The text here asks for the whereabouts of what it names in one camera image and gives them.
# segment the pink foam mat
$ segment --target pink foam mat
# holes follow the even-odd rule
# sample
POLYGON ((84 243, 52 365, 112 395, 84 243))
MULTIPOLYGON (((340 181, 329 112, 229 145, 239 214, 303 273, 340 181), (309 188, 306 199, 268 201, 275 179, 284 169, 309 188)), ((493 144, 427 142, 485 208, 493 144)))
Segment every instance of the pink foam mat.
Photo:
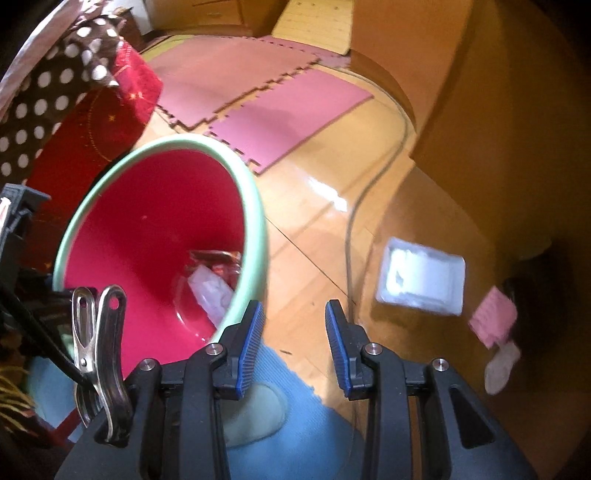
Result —
POLYGON ((158 104, 188 129, 215 117, 237 98, 317 56, 248 38, 191 38, 150 62, 164 83, 158 104))
POLYGON ((210 132, 262 173, 318 130, 373 95, 319 70, 306 70, 216 120, 210 132))
POLYGON ((264 37, 257 38, 257 40, 314 54, 320 59, 320 64, 327 67, 347 67, 350 63, 350 57, 348 56, 339 55, 333 51, 325 50, 313 45, 308 45, 306 43, 284 40, 283 38, 275 38, 272 35, 265 35, 264 37))

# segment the pink paper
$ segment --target pink paper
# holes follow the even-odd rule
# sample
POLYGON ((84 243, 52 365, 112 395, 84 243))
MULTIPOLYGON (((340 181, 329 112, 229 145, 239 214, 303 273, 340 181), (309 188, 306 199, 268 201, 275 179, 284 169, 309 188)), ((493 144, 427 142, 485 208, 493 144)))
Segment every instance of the pink paper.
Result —
POLYGON ((517 320, 515 304, 492 287, 470 319, 470 328, 487 348, 495 343, 504 343, 517 320))

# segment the metal screw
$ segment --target metal screw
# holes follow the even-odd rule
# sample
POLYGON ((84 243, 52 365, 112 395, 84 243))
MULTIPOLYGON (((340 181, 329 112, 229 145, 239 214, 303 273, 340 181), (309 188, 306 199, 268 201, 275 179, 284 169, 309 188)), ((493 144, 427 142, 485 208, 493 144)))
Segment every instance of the metal screw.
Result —
POLYGON ((368 343, 363 348, 365 349, 366 353, 370 355, 379 355, 382 353, 382 350, 384 350, 379 343, 368 343))
POLYGON ((150 370, 152 370, 154 367, 156 366, 156 360, 154 360, 153 358, 144 358, 140 363, 139 363, 139 369, 143 370, 144 372, 149 372, 150 370))
POLYGON ((449 368, 449 362, 444 358, 436 358, 435 360, 433 360, 433 362, 431 362, 431 364, 433 368, 438 372, 444 372, 449 368))
POLYGON ((205 353, 208 355, 219 355, 223 352, 223 345, 221 343, 210 343, 205 347, 205 353))

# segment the black cable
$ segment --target black cable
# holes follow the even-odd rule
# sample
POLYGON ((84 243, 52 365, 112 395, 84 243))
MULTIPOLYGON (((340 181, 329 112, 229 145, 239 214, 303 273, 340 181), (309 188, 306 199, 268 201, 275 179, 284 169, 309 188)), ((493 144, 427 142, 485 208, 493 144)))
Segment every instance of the black cable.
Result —
POLYGON ((3 282, 0 282, 0 304, 47 355, 47 358, 55 363, 62 372, 77 384, 94 388, 90 381, 76 368, 72 360, 54 343, 39 321, 22 304, 21 300, 3 282))

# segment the cable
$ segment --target cable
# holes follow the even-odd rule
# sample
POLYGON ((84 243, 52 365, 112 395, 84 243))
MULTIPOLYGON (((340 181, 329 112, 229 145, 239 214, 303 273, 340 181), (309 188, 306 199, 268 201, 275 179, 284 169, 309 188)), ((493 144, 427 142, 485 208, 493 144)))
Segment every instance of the cable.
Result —
POLYGON ((353 294, 354 294, 353 288, 354 288, 354 285, 353 285, 353 272, 352 272, 352 267, 351 267, 351 235, 352 235, 352 232, 353 232, 353 224, 355 223, 355 217, 357 215, 357 212, 358 212, 361 204, 365 200, 365 197, 367 197, 367 195, 371 191, 371 189, 375 186, 375 184, 377 182, 379 182, 379 180, 384 176, 384 174, 393 165, 394 161, 402 153, 402 151, 404 149, 404 145, 406 144, 406 141, 408 139, 408 130, 409 130, 408 124, 410 123, 410 121, 408 120, 408 117, 406 115, 406 112, 404 111, 404 109, 402 108, 402 106, 400 105, 400 103, 398 103, 394 99, 394 97, 392 97, 392 95, 390 95, 388 92, 386 92, 386 90, 384 90, 383 88, 381 88, 379 85, 377 85, 376 83, 372 82, 371 80, 363 77, 362 75, 356 74, 354 72, 348 72, 348 71, 343 70, 343 69, 335 69, 335 70, 337 70, 339 72, 347 73, 349 75, 352 75, 354 77, 360 78, 362 80, 366 80, 367 82, 371 83, 376 88, 380 89, 383 93, 385 93, 396 104, 396 107, 398 108, 398 113, 402 117, 402 120, 404 120, 404 135, 402 136, 402 140, 398 144, 398 147, 396 148, 396 151, 394 152, 394 154, 392 155, 392 157, 390 157, 390 159, 386 162, 386 164, 380 169, 380 171, 377 172, 376 175, 368 182, 368 184, 362 190, 361 194, 359 194, 359 197, 357 197, 357 200, 355 200, 355 203, 353 204, 353 208, 351 209, 351 215, 349 215, 349 219, 347 220, 347 230, 346 230, 346 233, 345 233, 345 268, 346 268, 346 282, 347 282, 347 318, 348 318, 348 320, 350 322, 355 323, 355 302, 353 301, 353 294))
POLYGON ((31 312, 22 304, 21 300, 11 292, 3 282, 0 282, 0 304, 12 318, 22 327, 23 331, 41 348, 55 365, 79 385, 92 388, 89 380, 82 375, 64 352, 62 352, 51 337, 47 334, 43 325, 39 323, 31 312))
MULTIPOLYGON (((374 185, 376 185, 376 183, 379 182, 379 179, 381 179, 384 176, 384 174, 393 165, 394 161, 402 153, 402 151, 404 149, 404 145, 406 145, 406 142, 408 139, 408 131, 409 131, 408 124, 410 123, 410 120, 408 119, 408 116, 407 116, 406 112, 404 111, 404 109, 402 108, 402 106, 400 105, 400 103, 398 103, 396 101, 396 99, 394 97, 392 97, 392 95, 390 95, 386 90, 381 88, 380 85, 378 85, 377 83, 372 82, 371 80, 365 78, 362 75, 359 75, 358 73, 351 72, 351 71, 345 70, 343 68, 331 68, 331 70, 335 70, 335 71, 341 72, 341 73, 346 73, 346 74, 356 77, 358 79, 362 79, 362 80, 370 83, 371 85, 373 85, 377 89, 379 89, 381 92, 383 92, 385 95, 387 95, 388 98, 390 98, 390 100, 392 100, 394 102, 394 104, 398 108, 398 113, 400 114, 400 117, 404 121, 404 135, 402 136, 402 140, 400 141, 400 143, 396 147, 394 154, 390 157, 390 159, 386 162, 386 164, 380 169, 379 172, 376 173, 376 175, 374 175, 374 177, 368 182, 368 184, 365 186, 365 188, 361 191, 361 193, 359 194, 359 197, 357 197, 357 200, 355 200, 355 203, 353 204, 353 208, 351 208, 351 214, 349 215, 349 219, 347 220, 347 230, 345 232, 347 320, 351 323, 355 323, 355 302, 353 301, 353 287, 354 287, 354 285, 353 285, 353 272, 352 272, 352 268, 351 268, 351 235, 353 232, 353 224, 355 223, 355 217, 357 215, 359 208, 361 207, 361 204, 365 200, 365 197, 367 197, 368 193, 371 191, 371 189, 374 187, 374 185)), ((357 416, 358 416, 357 404, 355 402, 353 402, 353 414, 351 415, 351 441, 349 444, 349 452, 348 452, 347 456, 345 457, 345 459, 343 460, 343 463, 340 466, 339 470, 337 471, 334 479, 337 479, 339 477, 339 475, 341 474, 341 472, 343 471, 345 466, 349 463, 349 460, 351 459, 351 455, 353 454, 353 445, 355 444, 355 430, 357 429, 356 428, 357 416)))

